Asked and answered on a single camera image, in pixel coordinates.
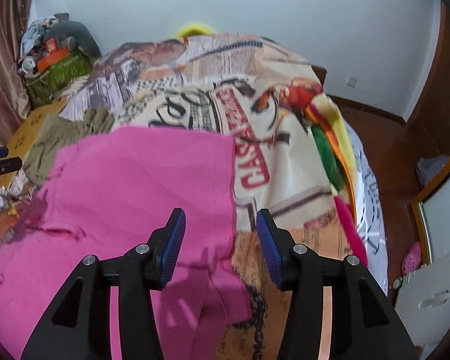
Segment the pink pants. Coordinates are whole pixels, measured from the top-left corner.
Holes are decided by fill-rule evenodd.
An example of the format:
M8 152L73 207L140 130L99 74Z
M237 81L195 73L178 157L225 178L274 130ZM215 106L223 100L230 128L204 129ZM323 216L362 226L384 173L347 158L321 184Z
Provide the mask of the pink pants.
M172 127L121 127L62 149L0 247L0 341L11 356L85 256L123 255L180 208L177 267L152 295L158 333L166 359L212 359L226 326L251 316L231 264L234 151L229 136Z

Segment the bamboo lap desk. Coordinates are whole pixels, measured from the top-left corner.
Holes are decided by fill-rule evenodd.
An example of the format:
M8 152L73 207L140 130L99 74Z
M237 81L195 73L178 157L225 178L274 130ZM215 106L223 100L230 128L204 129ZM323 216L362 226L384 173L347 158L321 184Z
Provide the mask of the bamboo lap desk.
M8 155L2 158L18 157L22 162L21 165L23 165L26 157L28 156L28 152L34 144L39 130L43 126L47 116L59 114L66 104L67 100L60 100L45 106L40 106L31 111L23 124L20 125L12 138L9 140L8 144L5 145L8 147ZM9 172L1 175L0 187L9 188L20 169L21 168L18 168L15 172Z

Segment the striped red gold curtain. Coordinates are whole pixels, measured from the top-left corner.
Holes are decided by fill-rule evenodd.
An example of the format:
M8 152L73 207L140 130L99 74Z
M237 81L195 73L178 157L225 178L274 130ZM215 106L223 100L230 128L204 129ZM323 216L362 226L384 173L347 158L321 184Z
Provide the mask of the striped red gold curtain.
M17 72L20 41L28 28L32 0L0 0L0 146L30 112L29 97Z

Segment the olive green folded pants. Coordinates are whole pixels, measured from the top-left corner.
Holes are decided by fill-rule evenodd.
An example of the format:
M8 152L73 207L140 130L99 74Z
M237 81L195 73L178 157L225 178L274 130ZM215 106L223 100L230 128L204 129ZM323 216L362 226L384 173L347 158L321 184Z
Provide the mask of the olive green folded pants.
M83 120L72 121L58 115L47 116L28 152L23 171L33 184L41 187L62 148L75 144L84 137L107 133L113 124L113 115L102 107L87 109Z

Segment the green patterned storage box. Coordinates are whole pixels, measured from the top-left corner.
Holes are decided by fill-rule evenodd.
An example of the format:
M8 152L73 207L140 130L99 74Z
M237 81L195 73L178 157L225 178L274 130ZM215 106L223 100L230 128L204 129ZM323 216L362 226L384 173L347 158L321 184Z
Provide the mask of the green patterned storage box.
M26 92L32 108L45 106L59 97L74 79L88 75L91 64L83 53L74 51L51 64L34 78L25 78Z

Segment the pink slipper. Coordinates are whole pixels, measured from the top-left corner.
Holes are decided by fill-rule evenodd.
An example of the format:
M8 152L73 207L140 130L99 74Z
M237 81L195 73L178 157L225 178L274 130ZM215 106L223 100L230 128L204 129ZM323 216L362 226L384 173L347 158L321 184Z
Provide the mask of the pink slipper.
M417 268L421 266L421 264L422 264L421 243L415 242L403 259L401 265L402 275L405 276L413 273Z

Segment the orange box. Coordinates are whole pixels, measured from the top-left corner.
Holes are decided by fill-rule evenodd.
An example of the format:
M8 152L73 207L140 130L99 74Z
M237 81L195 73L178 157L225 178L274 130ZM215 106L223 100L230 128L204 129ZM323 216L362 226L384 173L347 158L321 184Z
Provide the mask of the orange box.
M59 49L54 53L48 54L40 58L37 62L37 68L39 72L45 71L52 64L59 62L69 54L68 49Z

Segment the white patterned bed sheet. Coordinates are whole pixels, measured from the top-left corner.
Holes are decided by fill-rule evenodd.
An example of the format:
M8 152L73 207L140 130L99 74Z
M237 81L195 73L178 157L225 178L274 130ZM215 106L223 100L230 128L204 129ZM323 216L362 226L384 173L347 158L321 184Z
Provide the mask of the white patterned bed sheet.
M351 140L355 159L357 233L365 246L368 269L383 292L388 294L388 253L377 179L368 163L359 135L347 122L345 128Z

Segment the grey plush toy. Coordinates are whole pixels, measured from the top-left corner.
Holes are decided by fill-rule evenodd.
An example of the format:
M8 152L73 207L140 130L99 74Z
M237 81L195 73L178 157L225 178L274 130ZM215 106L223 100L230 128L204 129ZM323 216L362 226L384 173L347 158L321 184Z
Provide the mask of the grey plush toy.
M79 50L85 56L97 59L101 51L87 27L77 21L65 20L54 24L43 36L43 41L54 39L60 47Z

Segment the newspaper print blanket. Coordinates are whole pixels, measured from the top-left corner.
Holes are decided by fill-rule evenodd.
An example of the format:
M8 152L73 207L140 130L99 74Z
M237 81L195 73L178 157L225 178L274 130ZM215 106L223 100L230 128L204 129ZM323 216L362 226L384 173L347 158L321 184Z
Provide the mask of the newspaper print blanket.
M295 241L324 256L366 254L357 233L349 135L311 64L253 35L126 43L97 62L60 117L83 120L87 109L99 106L114 116L107 133L171 127L233 138L231 264L249 295L251 316L226 326L211 359L274 358L290 296L266 270L257 212L268 209Z

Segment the brown wooden door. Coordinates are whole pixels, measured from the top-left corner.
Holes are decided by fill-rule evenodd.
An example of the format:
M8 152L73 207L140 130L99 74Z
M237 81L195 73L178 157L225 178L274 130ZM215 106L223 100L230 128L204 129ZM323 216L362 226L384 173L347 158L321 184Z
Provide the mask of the brown wooden door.
M446 6L441 6L432 67L407 131L422 158L450 155L450 9Z

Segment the yellow foam arch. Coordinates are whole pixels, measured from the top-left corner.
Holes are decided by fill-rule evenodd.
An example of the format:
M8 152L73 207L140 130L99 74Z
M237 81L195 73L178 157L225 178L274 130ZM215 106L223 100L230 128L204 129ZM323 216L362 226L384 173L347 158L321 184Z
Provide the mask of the yellow foam arch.
M187 24L180 30L178 30L178 33L176 33L175 37L189 38L193 36L206 36L212 34L214 34L214 31L210 27L207 27L204 24L192 23Z

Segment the white wall socket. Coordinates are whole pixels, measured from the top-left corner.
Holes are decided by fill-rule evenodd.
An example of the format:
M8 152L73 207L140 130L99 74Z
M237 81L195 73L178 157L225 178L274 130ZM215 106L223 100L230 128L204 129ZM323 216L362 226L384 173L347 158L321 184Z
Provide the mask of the white wall socket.
M350 86L351 88L354 88L357 82L357 78L356 77L348 77L347 81L346 81L346 85Z

